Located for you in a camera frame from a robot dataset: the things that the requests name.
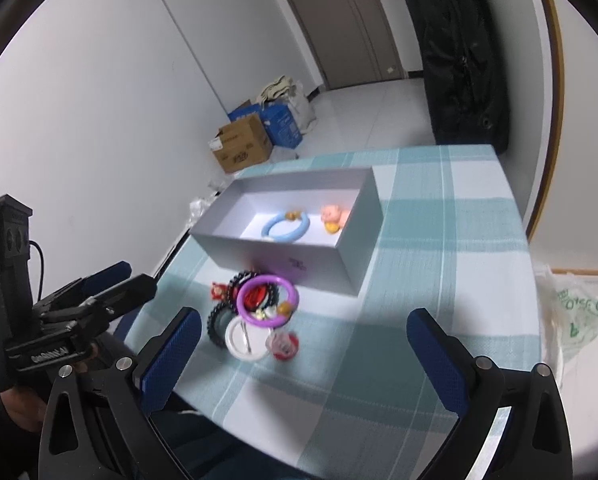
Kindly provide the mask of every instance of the open box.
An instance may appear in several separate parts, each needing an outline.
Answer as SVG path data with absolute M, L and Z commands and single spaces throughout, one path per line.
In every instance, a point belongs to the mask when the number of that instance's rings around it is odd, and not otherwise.
M 351 213 L 345 227 L 328 234 L 322 206 Z M 261 228 L 279 213 L 304 211 L 310 227 L 296 242 L 262 239 Z M 191 236 L 220 267 L 257 269 L 305 285 L 356 295 L 377 242 L 383 213 L 370 168 L 301 171 L 234 180 L 190 229 Z M 297 222 L 281 222 L 271 235 Z

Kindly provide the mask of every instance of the blue ring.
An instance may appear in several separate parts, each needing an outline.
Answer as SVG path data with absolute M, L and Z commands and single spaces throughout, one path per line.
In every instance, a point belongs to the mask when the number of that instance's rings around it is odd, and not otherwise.
M 264 225 L 261 229 L 261 237 L 272 238 L 272 240 L 275 242 L 296 242 L 306 233 L 308 227 L 310 227 L 310 219 L 308 218 L 308 215 L 304 212 L 301 212 L 301 224 L 297 229 L 285 235 L 270 236 L 270 230 L 272 229 L 272 226 L 277 225 L 279 222 L 283 222 L 284 220 L 285 213 L 279 213 L 274 218 L 268 220 L 266 225 Z

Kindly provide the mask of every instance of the door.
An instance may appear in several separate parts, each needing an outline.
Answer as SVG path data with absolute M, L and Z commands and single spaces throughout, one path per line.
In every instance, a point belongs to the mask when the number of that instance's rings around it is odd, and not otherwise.
M 402 78 L 379 0 L 289 0 L 329 89 Z

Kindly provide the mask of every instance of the purple ring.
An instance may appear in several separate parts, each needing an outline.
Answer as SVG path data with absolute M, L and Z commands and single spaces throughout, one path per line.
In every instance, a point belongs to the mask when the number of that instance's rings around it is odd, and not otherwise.
M 275 283 L 284 287 L 285 291 L 288 293 L 288 299 L 286 301 L 290 303 L 293 308 L 297 308 L 297 305 L 299 305 L 299 293 L 292 283 L 284 278 L 281 278 L 280 276 L 275 276 L 274 274 L 262 274 L 261 276 L 250 278 L 239 289 L 239 294 L 237 294 L 237 312 L 239 312 L 239 315 L 244 320 L 250 324 L 253 324 L 254 326 L 260 326 L 262 328 L 279 328 L 280 326 L 285 325 L 290 317 L 276 316 L 273 319 L 258 320 L 250 315 L 243 304 L 243 300 L 248 292 L 250 292 L 256 286 L 264 284 L 267 285 L 268 283 Z

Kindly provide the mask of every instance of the cardboard box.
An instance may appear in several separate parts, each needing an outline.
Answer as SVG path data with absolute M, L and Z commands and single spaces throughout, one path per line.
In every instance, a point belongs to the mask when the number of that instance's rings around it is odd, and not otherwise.
M 272 143 L 256 114 L 226 124 L 209 145 L 226 173 L 266 162 L 272 151 Z
M 274 146 L 296 148 L 301 143 L 303 137 L 287 105 L 272 103 L 262 107 L 259 104 L 248 105 L 246 102 L 230 112 L 228 117 L 231 121 L 236 121 L 249 114 L 259 115 Z
M 345 227 L 334 235 L 320 218 L 322 206 L 330 204 L 351 210 Z M 292 210 L 306 212 L 311 220 L 303 237 L 292 243 L 261 238 L 270 218 Z M 357 295 L 382 223 L 373 170 L 345 168 L 234 180 L 190 234 L 220 267 L 260 269 L 296 285 Z M 296 227 L 293 222 L 277 226 Z

